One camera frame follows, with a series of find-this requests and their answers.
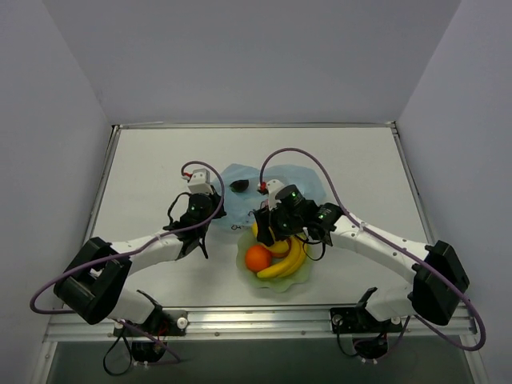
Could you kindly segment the light blue plastic bag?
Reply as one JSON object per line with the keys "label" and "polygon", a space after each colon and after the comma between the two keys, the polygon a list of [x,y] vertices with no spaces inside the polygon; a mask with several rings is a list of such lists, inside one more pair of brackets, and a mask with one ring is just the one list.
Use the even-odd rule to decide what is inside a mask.
{"label": "light blue plastic bag", "polygon": [[[259,209],[266,196],[257,192],[259,169],[252,166],[232,163],[221,172],[226,193],[224,209],[226,216],[212,221],[212,225],[222,230],[239,230],[251,227],[254,222],[252,211]],[[277,165],[265,169],[264,180],[277,179],[284,185],[295,184],[302,195],[317,204],[324,202],[326,191],[317,173],[311,168],[294,165]],[[249,185],[243,192],[233,192],[233,182],[247,180]]]}

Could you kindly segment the yellow fake banana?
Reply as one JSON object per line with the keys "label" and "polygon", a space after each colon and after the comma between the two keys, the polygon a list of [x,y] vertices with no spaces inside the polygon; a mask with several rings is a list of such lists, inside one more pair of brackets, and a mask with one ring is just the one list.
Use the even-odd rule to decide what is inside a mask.
{"label": "yellow fake banana", "polygon": [[272,279],[294,274],[306,259],[306,238],[304,235],[296,235],[290,244],[290,252],[282,261],[257,272],[256,276],[260,279]]}

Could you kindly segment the yellow fake fruit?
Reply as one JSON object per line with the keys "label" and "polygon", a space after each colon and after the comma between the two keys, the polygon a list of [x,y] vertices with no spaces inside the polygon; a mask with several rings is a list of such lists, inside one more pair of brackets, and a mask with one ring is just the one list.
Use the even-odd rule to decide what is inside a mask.
{"label": "yellow fake fruit", "polygon": [[[256,238],[258,236],[258,225],[256,222],[253,223],[251,230],[253,236]],[[275,242],[271,246],[267,246],[262,242],[258,242],[258,244],[263,246],[272,254],[277,254],[279,257],[282,257],[284,254],[287,254],[290,251],[290,242],[288,240]]]}

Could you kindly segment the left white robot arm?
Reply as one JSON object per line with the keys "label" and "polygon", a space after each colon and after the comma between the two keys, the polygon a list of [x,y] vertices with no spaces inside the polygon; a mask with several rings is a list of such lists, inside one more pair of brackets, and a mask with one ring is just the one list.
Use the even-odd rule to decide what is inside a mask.
{"label": "left white robot arm", "polygon": [[205,239],[210,220],[226,215],[222,197],[189,194],[186,212],[170,220],[161,232],[124,242],[91,238],[80,249],[54,294],[87,323],[125,320],[143,335],[155,334],[164,316],[162,306],[148,294],[126,288],[127,278],[163,262],[175,262],[199,248],[207,254]]}

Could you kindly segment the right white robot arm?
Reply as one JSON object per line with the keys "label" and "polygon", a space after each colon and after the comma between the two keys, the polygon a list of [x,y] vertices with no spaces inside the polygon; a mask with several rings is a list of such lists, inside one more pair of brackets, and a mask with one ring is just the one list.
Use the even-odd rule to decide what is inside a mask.
{"label": "right white robot arm", "polygon": [[254,218],[258,240],[266,245],[304,234],[312,242],[363,256],[402,278],[398,287],[370,286],[361,297],[355,320],[364,330],[406,316],[445,326],[470,284],[450,244],[429,245],[393,235],[338,205],[304,198],[295,185],[279,187],[254,211]]}

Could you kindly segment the orange fake fruit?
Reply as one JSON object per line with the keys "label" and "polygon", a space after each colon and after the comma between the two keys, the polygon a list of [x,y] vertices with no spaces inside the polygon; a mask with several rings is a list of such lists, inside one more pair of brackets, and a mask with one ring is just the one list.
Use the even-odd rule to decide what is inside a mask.
{"label": "orange fake fruit", "polygon": [[251,246],[245,254],[245,265],[251,272],[257,273],[268,268],[272,262],[272,254],[261,245]]}

